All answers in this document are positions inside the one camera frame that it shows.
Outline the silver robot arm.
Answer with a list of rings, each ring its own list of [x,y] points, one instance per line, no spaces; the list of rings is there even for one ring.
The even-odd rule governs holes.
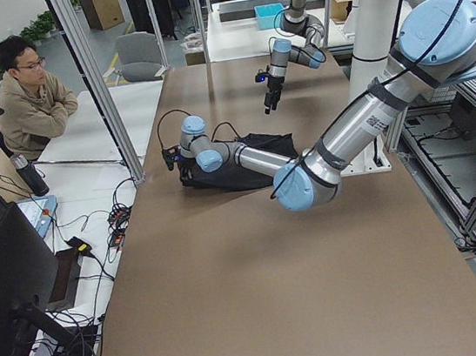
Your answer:
[[[267,82],[265,114],[277,108],[290,62],[317,69],[326,60],[319,48],[325,26],[317,17],[305,12],[306,3],[307,0],[290,0],[274,20],[283,36],[270,45],[269,64],[255,76],[256,82]]]
[[[285,31],[306,36],[312,23],[306,0],[291,0]],[[351,83],[362,86],[316,144],[297,158],[252,148],[240,141],[213,142],[204,120],[181,127],[178,169],[184,185],[234,183],[235,171],[260,173],[273,196],[291,211],[332,200],[349,164],[426,89],[476,78],[476,0],[359,0],[354,49],[367,50],[352,65]]]

